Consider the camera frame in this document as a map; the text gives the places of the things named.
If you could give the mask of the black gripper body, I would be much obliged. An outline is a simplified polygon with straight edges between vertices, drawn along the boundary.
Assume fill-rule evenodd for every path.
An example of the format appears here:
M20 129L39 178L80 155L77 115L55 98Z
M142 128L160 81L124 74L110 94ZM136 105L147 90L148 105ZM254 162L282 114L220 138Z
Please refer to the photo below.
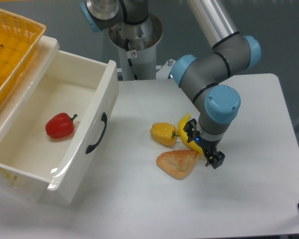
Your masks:
M203 130L191 130L191 139L202 148L205 155L212 154L213 150L217 147L219 141L221 140L221 135L209 134Z

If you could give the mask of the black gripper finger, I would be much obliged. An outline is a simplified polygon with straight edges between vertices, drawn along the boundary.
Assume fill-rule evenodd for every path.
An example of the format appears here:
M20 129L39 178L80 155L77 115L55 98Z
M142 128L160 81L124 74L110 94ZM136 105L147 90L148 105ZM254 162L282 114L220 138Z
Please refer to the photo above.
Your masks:
M221 151L217 151L217 149L214 148L211 151L205 151L205 157L207 160L205 166L211 166L213 169L216 169L223 164L225 154Z
M187 135L187 142L195 141L195 139L196 139L196 125L197 125L196 119L191 119L185 124L183 130Z

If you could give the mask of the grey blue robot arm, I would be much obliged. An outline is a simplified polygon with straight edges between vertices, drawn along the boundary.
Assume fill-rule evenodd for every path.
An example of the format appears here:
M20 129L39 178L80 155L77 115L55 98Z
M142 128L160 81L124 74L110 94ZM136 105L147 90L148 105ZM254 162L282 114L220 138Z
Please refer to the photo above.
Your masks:
M254 66L261 47L252 36L242 36L219 0L191 0L189 6L213 52L203 60L191 54L171 62L169 76L199 111L199 119L185 122L181 131L218 168L225 155L217 150L241 99L223 85L226 79ZM85 0L81 9L93 31L107 30L116 46L123 80L156 78L156 46L162 38L160 20L146 0Z

